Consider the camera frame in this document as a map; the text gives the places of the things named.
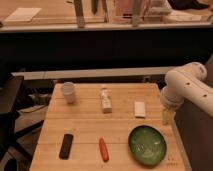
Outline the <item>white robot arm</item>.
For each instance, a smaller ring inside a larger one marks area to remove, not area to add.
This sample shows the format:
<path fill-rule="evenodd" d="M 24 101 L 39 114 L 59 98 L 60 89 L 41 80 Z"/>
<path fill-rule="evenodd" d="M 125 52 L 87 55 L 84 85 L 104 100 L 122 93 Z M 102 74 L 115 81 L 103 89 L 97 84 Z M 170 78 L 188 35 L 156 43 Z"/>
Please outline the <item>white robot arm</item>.
<path fill-rule="evenodd" d="M 213 118 L 213 88 L 204 83 L 206 78 L 207 69 L 199 62 L 175 67 L 166 73 L 166 86 L 160 92 L 164 125 L 171 123 L 185 99 Z"/>

